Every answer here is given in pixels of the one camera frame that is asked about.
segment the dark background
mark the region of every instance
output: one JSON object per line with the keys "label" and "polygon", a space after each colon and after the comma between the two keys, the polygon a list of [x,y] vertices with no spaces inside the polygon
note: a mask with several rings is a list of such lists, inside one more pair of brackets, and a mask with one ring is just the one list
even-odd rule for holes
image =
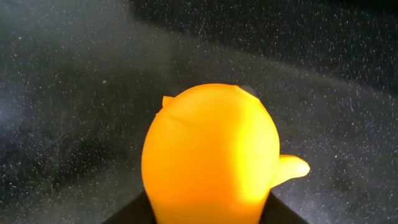
{"label": "dark background", "polygon": [[396,223],[393,9],[0,1],[0,223],[102,222],[142,190],[162,96],[209,82],[253,86],[282,152],[311,165],[273,189],[306,220]]}

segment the yellow highlight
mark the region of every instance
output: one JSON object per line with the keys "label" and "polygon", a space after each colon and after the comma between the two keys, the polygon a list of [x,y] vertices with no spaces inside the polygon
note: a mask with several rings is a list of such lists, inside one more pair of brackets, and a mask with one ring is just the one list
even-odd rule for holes
{"label": "yellow highlight", "polygon": [[162,104],[142,152],[158,224],[257,224],[270,189],[309,172],[279,156],[272,118],[238,86],[199,85]]}

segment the orange object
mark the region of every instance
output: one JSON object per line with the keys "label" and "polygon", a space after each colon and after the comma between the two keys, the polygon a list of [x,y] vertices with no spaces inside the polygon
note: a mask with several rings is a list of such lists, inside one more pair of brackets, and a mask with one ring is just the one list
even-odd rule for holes
{"label": "orange object", "polygon": [[165,96],[142,152],[158,224],[257,224],[270,189],[309,171],[298,157],[279,155],[265,107],[234,85]]}

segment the glowing orange figure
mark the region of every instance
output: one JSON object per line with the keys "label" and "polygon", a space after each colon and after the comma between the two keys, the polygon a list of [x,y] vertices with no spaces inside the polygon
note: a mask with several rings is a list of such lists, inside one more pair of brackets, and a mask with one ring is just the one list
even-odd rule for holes
{"label": "glowing orange figure", "polygon": [[270,189],[309,171],[298,157],[279,155],[265,107],[234,85],[165,96],[142,153],[158,224],[257,224]]}

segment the black countertop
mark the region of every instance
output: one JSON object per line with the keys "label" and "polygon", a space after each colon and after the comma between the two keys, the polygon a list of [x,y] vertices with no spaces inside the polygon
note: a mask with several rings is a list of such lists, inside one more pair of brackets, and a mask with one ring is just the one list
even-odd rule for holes
{"label": "black countertop", "polygon": [[282,152],[312,167],[273,192],[310,223],[398,222],[396,17],[144,2],[0,2],[0,223],[114,214],[142,190],[162,96],[209,82],[258,91]]}

